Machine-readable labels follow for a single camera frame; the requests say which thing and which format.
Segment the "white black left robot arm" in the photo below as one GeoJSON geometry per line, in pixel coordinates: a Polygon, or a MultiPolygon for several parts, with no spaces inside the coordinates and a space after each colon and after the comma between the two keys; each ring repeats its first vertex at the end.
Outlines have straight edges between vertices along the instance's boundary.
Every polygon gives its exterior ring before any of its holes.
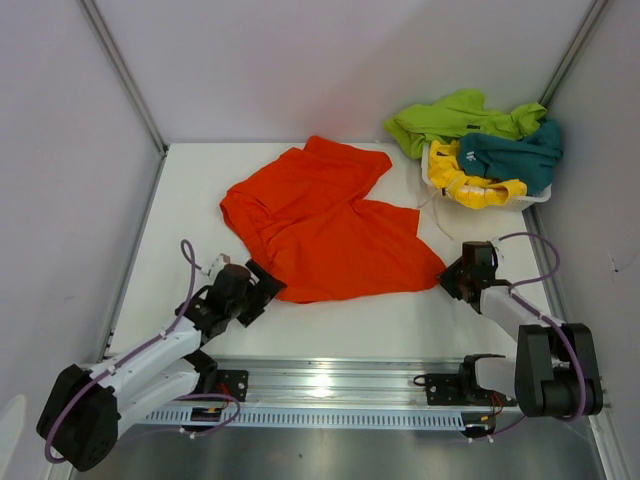
{"type": "Polygon", "coordinates": [[[238,404],[220,387],[218,364],[203,347],[236,320],[249,326],[286,287],[254,260],[225,263],[210,284],[191,286],[176,317],[128,350],[56,378],[36,431],[53,464],[84,472],[148,414],[174,400],[238,404]]]}

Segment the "orange shorts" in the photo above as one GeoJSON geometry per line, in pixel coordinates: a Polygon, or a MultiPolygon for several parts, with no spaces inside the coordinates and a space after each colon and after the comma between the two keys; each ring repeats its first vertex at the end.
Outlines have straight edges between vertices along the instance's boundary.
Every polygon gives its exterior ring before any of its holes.
{"type": "Polygon", "coordinates": [[[445,264],[418,236],[419,210],[367,197],[391,167],[381,151],[312,136],[230,187],[220,209],[251,258],[285,283],[282,301],[429,290],[445,264]]]}

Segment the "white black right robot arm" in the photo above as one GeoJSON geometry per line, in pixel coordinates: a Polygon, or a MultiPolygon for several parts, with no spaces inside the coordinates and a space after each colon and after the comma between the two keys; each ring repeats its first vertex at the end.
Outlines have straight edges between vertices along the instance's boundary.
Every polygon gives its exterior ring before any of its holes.
{"type": "Polygon", "coordinates": [[[544,313],[520,294],[518,282],[498,278],[497,270],[496,246],[468,241],[439,275],[453,299],[493,321],[516,342],[513,359],[467,355],[459,365],[458,395],[475,404],[500,394],[514,400],[527,417],[570,421],[599,414],[604,394],[590,329],[544,313]]]}

